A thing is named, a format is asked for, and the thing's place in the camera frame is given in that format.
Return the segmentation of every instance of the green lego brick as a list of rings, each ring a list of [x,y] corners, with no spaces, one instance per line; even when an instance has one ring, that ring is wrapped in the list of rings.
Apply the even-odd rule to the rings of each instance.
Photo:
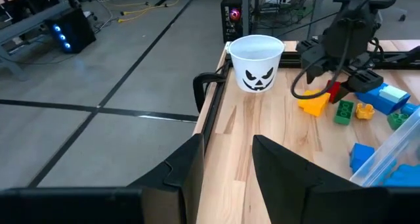
[[[391,113],[388,116],[389,126],[391,129],[396,130],[408,119],[408,117],[407,114]]]
[[[337,113],[334,116],[334,122],[343,125],[348,125],[353,115],[354,103],[349,101],[340,100]]]

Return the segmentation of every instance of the clear plastic bin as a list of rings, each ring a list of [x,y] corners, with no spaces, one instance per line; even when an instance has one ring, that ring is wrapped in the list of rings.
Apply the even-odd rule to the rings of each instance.
[[[350,181],[362,187],[379,186],[400,164],[420,164],[420,108],[376,150]]]

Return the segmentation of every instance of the concrete floor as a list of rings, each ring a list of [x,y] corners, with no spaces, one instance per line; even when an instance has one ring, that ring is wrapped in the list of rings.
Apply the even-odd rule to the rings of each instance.
[[[17,81],[0,70],[0,189],[29,184],[128,185],[188,140],[194,123],[159,117],[196,118],[192,79],[215,69],[224,45],[221,0],[192,0],[184,9],[189,1],[151,10],[130,22],[113,22],[97,34],[96,42],[63,62],[25,65],[28,81]],[[395,5],[408,10],[405,22],[398,22],[393,10],[384,10],[384,26],[378,36],[418,39],[415,11],[419,3],[414,3],[398,0]],[[115,16],[136,9],[109,6]],[[84,3],[83,8],[95,11],[102,21],[107,19],[96,2]],[[338,8],[327,0],[323,14]],[[327,25],[322,22],[318,31]],[[305,36],[303,28],[284,39]],[[33,55],[37,63],[68,57],[51,44],[40,46]],[[25,106],[5,105],[15,101]],[[43,107],[46,105],[61,109]],[[137,116],[104,114],[98,113],[98,107],[140,112]],[[138,116],[149,113],[158,116]]]

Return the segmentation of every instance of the blue led light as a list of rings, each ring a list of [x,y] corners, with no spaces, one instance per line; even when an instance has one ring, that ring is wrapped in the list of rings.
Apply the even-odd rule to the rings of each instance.
[[[61,31],[61,28],[60,28],[60,27],[58,27],[58,25],[56,25],[56,24],[55,24],[55,25],[53,25],[52,27],[53,27],[53,28],[54,28],[54,30],[55,30],[55,31],[57,31],[57,32],[60,32],[60,31]]]

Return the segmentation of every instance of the floor tile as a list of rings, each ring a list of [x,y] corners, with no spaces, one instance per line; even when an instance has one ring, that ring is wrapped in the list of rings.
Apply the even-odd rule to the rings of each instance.
[[[222,53],[220,2],[194,0],[106,106],[198,114],[192,80]]]
[[[99,114],[39,186],[128,185],[187,141],[194,126]]]
[[[87,115],[0,105],[0,189],[26,186]]]
[[[24,67],[30,77],[28,81],[18,81],[6,69],[1,70],[0,99],[96,106],[187,1],[180,0],[173,7],[150,10],[130,22],[112,22],[97,34],[94,43],[75,57],[59,64]],[[97,2],[87,5],[97,9],[95,14],[99,20],[107,20],[108,16]],[[114,11],[114,16],[118,17],[119,11]],[[57,62],[66,57],[55,50],[41,57],[38,62]]]

